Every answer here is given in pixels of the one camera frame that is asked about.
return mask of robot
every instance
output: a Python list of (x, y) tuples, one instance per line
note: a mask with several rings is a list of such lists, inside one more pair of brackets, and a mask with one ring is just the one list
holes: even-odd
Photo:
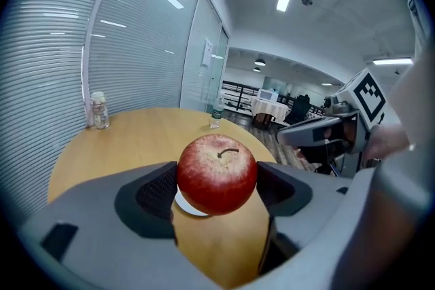
[[(385, 104), (365, 69), (327, 98), (324, 117), (283, 128), (276, 137), (284, 145), (335, 144), (360, 153)], [(355, 124), (354, 142), (344, 137), (343, 122)], [(327, 128), (332, 132), (326, 139)], [(430, 211), (435, 180), (420, 164), (434, 163), (434, 148), (397, 153), (359, 170), (353, 180), (258, 162), (256, 189), (270, 215), (268, 238), (261, 277), (243, 288), (366, 286)], [(32, 216), (19, 237), (66, 289), (217, 289), (177, 249), (171, 224), (176, 192), (176, 162), (87, 181)], [(405, 222), (411, 228), (401, 229)], [(394, 226), (397, 238), (390, 238), (386, 233)]]

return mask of black chair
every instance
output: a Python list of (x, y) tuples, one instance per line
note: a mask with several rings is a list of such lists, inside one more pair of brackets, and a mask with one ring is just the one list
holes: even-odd
[(288, 124), (297, 124), (304, 120), (305, 115), (308, 113), (311, 105), (300, 99), (293, 101), (293, 107), (290, 113), (285, 117), (284, 122)]

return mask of wooden table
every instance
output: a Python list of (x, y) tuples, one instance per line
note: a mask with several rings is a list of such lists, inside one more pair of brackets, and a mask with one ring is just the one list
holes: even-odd
[[(227, 120), (210, 129), (209, 117), (164, 108), (111, 115), (109, 128), (87, 128), (64, 148), (52, 171), (48, 201), (83, 181), (178, 161), (186, 145), (204, 134), (228, 135), (242, 142), (257, 161), (275, 162), (256, 137)], [(172, 210), (180, 251), (211, 280), (232, 288), (255, 279), (268, 229), (268, 213), (256, 190), (245, 205), (228, 215), (193, 217), (175, 201)]]

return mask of apple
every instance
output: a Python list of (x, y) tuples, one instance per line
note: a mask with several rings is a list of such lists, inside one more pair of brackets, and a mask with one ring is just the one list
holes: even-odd
[(177, 183), (183, 197), (208, 215), (231, 213), (245, 204), (257, 182), (252, 153), (237, 140), (208, 134), (181, 154)]

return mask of railing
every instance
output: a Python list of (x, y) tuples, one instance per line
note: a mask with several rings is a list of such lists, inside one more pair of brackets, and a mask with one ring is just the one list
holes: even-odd
[[(251, 102), (249, 101), (249, 96), (256, 96), (258, 94), (259, 88), (242, 85), (231, 81), (223, 81), (222, 90), (225, 92), (225, 106), (233, 107), (236, 109), (236, 111), (251, 111)], [(293, 101), (295, 100), (296, 99), (291, 96), (284, 96), (280, 94), (278, 96), (277, 102), (286, 104), (289, 107), (289, 110), (291, 110), (293, 107)], [(323, 109), (312, 104), (309, 112), (318, 115), (324, 114)]]

